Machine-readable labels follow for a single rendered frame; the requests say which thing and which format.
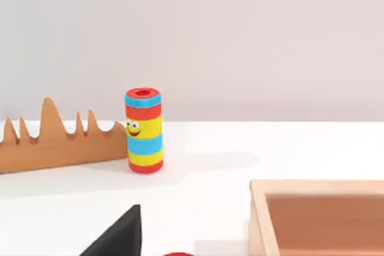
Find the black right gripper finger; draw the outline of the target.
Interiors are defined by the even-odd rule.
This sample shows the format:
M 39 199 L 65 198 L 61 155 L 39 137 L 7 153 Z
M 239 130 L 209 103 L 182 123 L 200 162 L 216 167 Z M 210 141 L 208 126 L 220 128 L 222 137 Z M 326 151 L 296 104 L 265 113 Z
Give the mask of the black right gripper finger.
M 141 256 L 140 205 L 129 208 L 79 256 Z

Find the stack of coloured rings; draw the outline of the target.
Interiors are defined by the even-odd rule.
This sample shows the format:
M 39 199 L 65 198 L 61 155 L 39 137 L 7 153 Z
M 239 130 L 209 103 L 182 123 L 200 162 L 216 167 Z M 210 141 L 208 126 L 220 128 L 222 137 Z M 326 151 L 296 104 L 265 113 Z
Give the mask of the stack of coloured rings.
M 151 174 L 163 166 L 161 93 L 133 88 L 125 94 L 128 165 L 135 173 Z

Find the jagged wooden board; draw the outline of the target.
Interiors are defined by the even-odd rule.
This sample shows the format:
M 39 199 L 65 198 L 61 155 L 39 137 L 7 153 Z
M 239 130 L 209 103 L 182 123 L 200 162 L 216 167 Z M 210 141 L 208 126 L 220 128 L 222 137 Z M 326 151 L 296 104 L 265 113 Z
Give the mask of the jagged wooden board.
M 26 122 L 19 119 L 16 130 L 10 118 L 5 119 L 0 141 L 0 174 L 57 168 L 68 165 L 111 161 L 127 157 L 125 127 L 114 122 L 103 131 L 92 110 L 88 126 L 76 116 L 75 130 L 67 132 L 53 100 L 45 98 L 41 108 L 38 136 L 30 135 Z

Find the shallow salmon-coloured box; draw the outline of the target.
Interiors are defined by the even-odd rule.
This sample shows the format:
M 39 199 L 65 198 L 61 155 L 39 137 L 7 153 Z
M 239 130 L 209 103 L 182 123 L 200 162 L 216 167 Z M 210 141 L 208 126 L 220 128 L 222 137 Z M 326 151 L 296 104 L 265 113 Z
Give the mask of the shallow salmon-coloured box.
M 251 180 L 249 256 L 384 256 L 384 180 Z

